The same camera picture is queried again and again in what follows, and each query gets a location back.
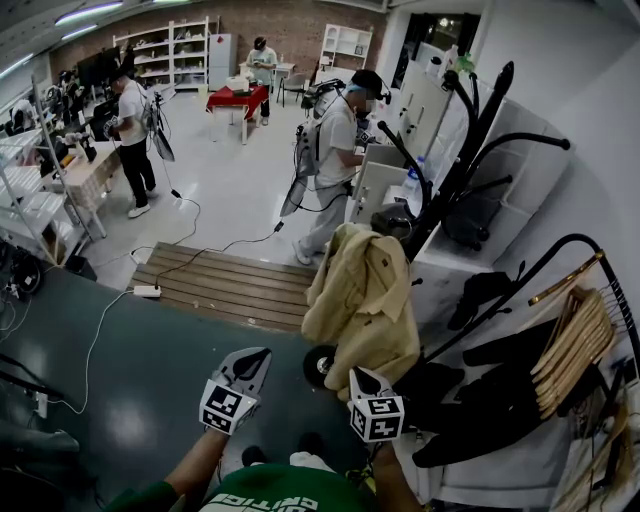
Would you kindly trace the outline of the person's right forearm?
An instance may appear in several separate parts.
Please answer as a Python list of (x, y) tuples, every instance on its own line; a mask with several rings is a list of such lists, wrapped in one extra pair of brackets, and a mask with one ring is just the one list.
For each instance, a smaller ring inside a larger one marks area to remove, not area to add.
[(409, 487), (391, 442), (380, 445), (372, 461), (380, 512), (424, 512)]

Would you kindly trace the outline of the white bookcase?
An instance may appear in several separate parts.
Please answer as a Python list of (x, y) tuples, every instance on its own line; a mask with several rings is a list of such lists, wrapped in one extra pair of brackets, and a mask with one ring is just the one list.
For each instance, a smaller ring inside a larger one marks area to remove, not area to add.
[(320, 52), (319, 70), (329, 72), (364, 69), (372, 39), (372, 30), (327, 24)]

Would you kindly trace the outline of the white metal shelving rack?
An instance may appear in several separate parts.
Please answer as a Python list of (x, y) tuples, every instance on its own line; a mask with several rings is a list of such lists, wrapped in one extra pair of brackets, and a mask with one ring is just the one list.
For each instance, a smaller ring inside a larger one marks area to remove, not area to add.
[(0, 240), (62, 266), (93, 240), (56, 155), (38, 84), (22, 95), (34, 126), (0, 137)]

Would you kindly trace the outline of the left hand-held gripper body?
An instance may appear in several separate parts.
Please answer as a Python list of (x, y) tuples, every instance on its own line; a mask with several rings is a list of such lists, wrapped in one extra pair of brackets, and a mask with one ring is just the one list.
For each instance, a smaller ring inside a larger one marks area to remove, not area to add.
[(207, 428), (232, 435), (259, 407), (259, 394), (271, 361), (272, 351), (266, 347), (228, 354), (207, 380), (199, 421)]

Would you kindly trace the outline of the black television screen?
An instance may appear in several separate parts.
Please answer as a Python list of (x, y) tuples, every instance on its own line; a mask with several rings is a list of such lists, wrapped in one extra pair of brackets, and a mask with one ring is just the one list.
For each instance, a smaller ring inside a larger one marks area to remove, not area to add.
[(79, 84), (90, 89), (100, 87), (120, 66), (120, 48), (118, 46), (104, 48), (97, 54), (80, 60), (77, 63)]

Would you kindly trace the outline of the tan khaki fabric garment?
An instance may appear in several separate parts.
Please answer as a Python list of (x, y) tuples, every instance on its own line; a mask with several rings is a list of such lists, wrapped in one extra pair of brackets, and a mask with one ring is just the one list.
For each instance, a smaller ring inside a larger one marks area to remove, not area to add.
[(418, 361), (410, 264), (400, 242), (359, 225), (339, 226), (306, 291), (302, 336), (336, 348), (325, 388), (349, 399), (349, 370), (360, 366), (394, 384)]

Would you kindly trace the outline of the table with white tablecloth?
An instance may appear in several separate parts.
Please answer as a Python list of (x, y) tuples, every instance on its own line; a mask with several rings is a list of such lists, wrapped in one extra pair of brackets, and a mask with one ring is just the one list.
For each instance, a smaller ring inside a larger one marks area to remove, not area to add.
[(121, 169), (117, 150), (119, 144), (111, 142), (96, 142), (93, 146), (96, 157), (88, 161), (82, 150), (73, 150), (73, 159), (63, 169), (70, 199), (82, 212), (86, 212), (100, 233), (102, 238), (107, 232), (98, 216), (98, 210), (106, 201), (111, 191), (111, 181)]

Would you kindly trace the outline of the wooden slatted ramp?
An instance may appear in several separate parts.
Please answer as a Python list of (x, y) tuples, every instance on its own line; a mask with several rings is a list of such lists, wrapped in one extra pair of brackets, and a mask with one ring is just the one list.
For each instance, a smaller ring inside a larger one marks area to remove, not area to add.
[(159, 242), (129, 287), (157, 285), (161, 303), (200, 316), (297, 332), (314, 276), (312, 269)]

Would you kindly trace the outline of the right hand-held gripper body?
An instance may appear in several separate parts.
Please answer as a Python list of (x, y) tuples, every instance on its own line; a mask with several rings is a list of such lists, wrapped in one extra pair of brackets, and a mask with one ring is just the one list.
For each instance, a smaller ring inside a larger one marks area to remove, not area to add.
[(383, 376), (363, 367), (349, 371), (350, 426), (366, 443), (400, 437), (405, 419), (403, 399)]

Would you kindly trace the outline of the black bag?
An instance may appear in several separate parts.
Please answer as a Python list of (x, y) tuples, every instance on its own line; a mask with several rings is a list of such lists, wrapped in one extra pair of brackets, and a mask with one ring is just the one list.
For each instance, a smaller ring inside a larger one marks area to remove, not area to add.
[(449, 240), (479, 252), (490, 237), (489, 225), (500, 207), (499, 199), (470, 194), (453, 205), (442, 220), (442, 230)]

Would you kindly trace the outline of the white back wall shelves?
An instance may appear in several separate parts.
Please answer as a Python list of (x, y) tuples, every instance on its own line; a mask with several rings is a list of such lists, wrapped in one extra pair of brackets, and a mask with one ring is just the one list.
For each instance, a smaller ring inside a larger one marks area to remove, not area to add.
[(131, 48), (136, 78), (159, 91), (196, 90), (208, 79), (210, 21), (170, 21), (146, 31), (114, 36), (114, 47)]

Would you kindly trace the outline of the person's left forearm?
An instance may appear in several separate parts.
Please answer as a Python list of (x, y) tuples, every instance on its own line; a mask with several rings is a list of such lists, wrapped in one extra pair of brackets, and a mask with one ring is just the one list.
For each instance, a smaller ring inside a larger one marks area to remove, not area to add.
[(188, 509), (201, 505), (229, 438), (215, 429), (207, 430), (165, 477), (177, 496), (185, 497)]

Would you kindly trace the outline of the white cubby shelf unit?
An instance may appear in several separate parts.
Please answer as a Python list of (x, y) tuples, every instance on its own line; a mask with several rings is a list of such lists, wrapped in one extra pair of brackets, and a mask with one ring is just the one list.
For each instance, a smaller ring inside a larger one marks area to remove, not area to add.
[[(461, 101), (451, 100), (427, 154), (427, 174), (437, 190), (466, 135), (466, 112)], [(481, 148), (509, 133), (526, 132), (551, 138), (565, 137), (553, 125), (521, 105), (506, 99), (498, 108)], [(490, 237), (479, 252), (449, 240), (441, 224), (429, 236), (416, 257), (422, 263), (451, 268), (490, 268), (516, 240), (538, 211), (567, 168), (571, 149), (564, 150), (542, 142), (505, 142), (484, 157), (465, 187), (471, 190), (498, 180), (502, 183), (473, 194), (499, 199), (501, 207), (489, 225)]]

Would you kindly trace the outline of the gold metal rod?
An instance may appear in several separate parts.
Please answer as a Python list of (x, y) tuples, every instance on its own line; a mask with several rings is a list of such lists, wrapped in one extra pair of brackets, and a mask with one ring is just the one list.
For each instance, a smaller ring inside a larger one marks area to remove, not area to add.
[(563, 277), (561, 280), (556, 282), (554, 285), (548, 287), (547, 289), (541, 291), (537, 295), (533, 296), (528, 300), (529, 306), (534, 306), (538, 304), (540, 301), (546, 299), (550, 295), (558, 292), (566, 285), (576, 281), (580, 276), (587, 273), (596, 263), (599, 263), (600, 260), (605, 256), (605, 252), (603, 250), (597, 251), (592, 257), (590, 257), (586, 262), (584, 262), (580, 267)]

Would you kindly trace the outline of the white fridge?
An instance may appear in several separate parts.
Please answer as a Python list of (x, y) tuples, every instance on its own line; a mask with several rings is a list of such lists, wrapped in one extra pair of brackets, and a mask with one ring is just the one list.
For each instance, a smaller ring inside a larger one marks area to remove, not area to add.
[(237, 36), (214, 34), (209, 37), (208, 90), (218, 91), (236, 72)]

